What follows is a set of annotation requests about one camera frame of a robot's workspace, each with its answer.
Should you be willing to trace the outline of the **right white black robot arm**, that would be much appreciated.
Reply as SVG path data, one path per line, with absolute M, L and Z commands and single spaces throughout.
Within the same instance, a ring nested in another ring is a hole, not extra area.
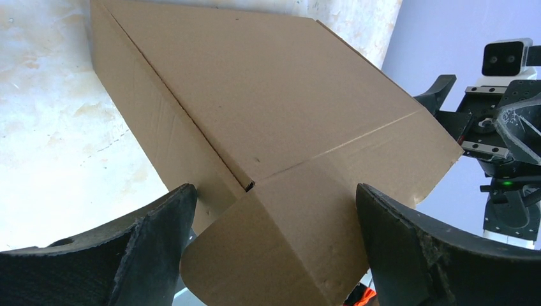
M 457 110 L 444 111 L 455 81 L 455 75 L 440 75 L 415 99 L 491 180 L 480 186 L 487 193 L 483 236 L 534 249 L 540 228 L 540 81 L 468 87 Z

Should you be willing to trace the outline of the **brown cardboard box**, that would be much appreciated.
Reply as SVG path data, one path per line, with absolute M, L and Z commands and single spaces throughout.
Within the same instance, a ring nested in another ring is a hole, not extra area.
M 93 66 L 168 189 L 198 191 L 179 268 L 207 305 L 341 305 L 368 263 L 359 183 L 408 207 L 462 149 L 319 21 L 91 1 Z

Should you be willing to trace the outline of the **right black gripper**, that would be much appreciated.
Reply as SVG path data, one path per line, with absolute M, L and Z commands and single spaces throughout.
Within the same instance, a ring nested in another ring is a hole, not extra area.
M 440 110 L 457 80 L 439 75 L 413 98 L 476 159 L 486 177 L 540 175 L 540 81 L 514 80 L 506 87 L 468 87 L 454 112 Z

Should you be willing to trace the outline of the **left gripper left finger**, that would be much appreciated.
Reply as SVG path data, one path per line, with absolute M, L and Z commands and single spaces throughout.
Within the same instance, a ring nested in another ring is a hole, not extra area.
M 47 247 L 1 253 L 2 305 L 171 305 L 197 191 L 191 184 Z

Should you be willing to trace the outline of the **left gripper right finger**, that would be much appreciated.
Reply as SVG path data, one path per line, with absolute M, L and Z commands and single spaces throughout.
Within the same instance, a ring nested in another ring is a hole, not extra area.
M 472 235 L 368 184 L 355 196 L 381 305 L 539 305 L 540 252 Z

